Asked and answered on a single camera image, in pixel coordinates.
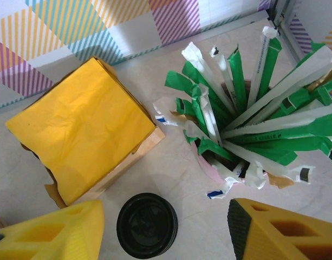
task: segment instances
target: yellow napkin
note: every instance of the yellow napkin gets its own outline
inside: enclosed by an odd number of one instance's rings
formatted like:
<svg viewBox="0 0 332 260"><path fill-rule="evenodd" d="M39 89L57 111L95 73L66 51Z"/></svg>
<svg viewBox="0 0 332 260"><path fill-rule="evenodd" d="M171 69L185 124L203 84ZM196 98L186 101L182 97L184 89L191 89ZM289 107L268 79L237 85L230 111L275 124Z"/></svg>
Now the yellow napkin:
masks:
<svg viewBox="0 0 332 260"><path fill-rule="evenodd" d="M6 126L52 171L67 205L155 129L139 104L95 58Z"/></svg>

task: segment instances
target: black cup lid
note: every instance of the black cup lid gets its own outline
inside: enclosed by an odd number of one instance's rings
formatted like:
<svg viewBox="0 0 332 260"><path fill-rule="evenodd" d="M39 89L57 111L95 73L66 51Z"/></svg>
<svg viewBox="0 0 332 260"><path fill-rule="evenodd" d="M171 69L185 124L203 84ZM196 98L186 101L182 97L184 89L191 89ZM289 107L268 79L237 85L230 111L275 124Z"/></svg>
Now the black cup lid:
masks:
<svg viewBox="0 0 332 260"><path fill-rule="evenodd" d="M173 244L178 219L168 201L152 193L141 193L122 207L116 231L122 248L139 259L163 254Z"/></svg>

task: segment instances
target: black lid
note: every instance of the black lid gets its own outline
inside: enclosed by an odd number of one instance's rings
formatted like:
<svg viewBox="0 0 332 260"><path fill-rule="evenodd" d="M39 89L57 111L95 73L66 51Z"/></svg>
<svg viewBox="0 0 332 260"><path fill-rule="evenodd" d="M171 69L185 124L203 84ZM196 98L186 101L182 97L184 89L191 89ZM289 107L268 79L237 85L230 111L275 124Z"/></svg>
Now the black lid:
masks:
<svg viewBox="0 0 332 260"><path fill-rule="evenodd" d="M116 232L122 248L139 259L166 252L178 232L178 219L172 205L152 193L141 193L122 207Z"/></svg>

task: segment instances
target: tiled surface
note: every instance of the tiled surface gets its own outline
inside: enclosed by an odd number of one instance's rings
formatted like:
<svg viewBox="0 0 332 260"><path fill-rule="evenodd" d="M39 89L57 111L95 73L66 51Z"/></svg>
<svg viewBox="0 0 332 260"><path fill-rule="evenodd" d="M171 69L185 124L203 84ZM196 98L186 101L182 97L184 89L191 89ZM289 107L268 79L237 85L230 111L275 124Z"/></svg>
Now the tiled surface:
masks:
<svg viewBox="0 0 332 260"><path fill-rule="evenodd" d="M214 44L229 55L239 43L244 75L248 79L253 72L260 31L264 25L268 25L267 21L195 44L208 63L214 65L208 55ZM153 101L165 95L179 94L163 84L168 70L181 71L185 60L180 52L177 50L118 71L121 82L151 113L154 113ZM282 79L291 68L282 51L271 85ZM10 224L57 209L43 187L51 183L45 168L32 153L21 148L4 125L7 119L36 98L0 110L0 216ZM226 220L232 198L250 198L332 222L332 163L321 153L303 155L317 166L311 176L311 185L295 184L279 190L266 184L257 190L239 184L225 199L209 200L205 193L219 186L201 171L181 129L171 126L162 126L162 129L166 138L100 197L106 213L100 259L131 259L118 242L115 224L124 202L140 192L161 195L174 206L179 218L179 233L173 246L156 259L235 259Z"/></svg>

